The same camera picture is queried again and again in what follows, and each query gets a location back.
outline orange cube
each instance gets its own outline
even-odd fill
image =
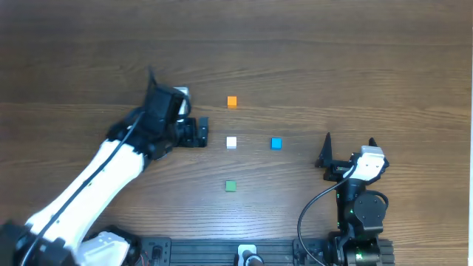
[[[228,96],[227,107],[230,108],[230,109],[235,109],[237,107],[237,97],[236,96]]]

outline green cube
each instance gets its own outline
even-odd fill
[[[237,182],[235,182],[235,181],[227,181],[225,183],[225,191],[227,191],[227,192],[236,192],[237,191],[236,190],[237,189],[237,187],[236,187],[237,184],[236,183]]]

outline wooden surface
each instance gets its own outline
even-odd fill
[[[2,1],[0,222],[23,223],[76,178],[141,103],[148,65],[190,87],[210,142],[153,163],[96,227],[292,239],[303,206],[331,185],[313,167],[330,131],[336,158],[375,137],[391,162],[371,189],[390,199],[382,237],[398,265],[466,264],[470,1]],[[331,195],[303,232],[335,229]]]

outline colored block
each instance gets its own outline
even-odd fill
[[[282,148],[282,139],[280,137],[271,138],[271,149],[280,150]]]
[[[227,137],[227,149],[236,149],[237,137]]]
[[[225,191],[227,192],[236,192],[237,190],[237,182],[235,181],[227,181],[225,182]]]
[[[230,108],[230,109],[235,109],[237,107],[237,97],[236,96],[228,96],[227,107]]]

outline wooden table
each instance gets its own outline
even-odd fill
[[[390,199],[382,237],[398,265],[465,265],[470,1],[3,1],[1,221],[23,223],[76,178],[141,104],[150,65],[159,81],[189,86],[193,116],[210,117],[208,148],[153,163],[96,228],[292,239],[306,202],[331,185],[313,166],[331,132],[336,158],[375,137],[391,162],[371,189]],[[335,229],[330,195],[303,233]]]

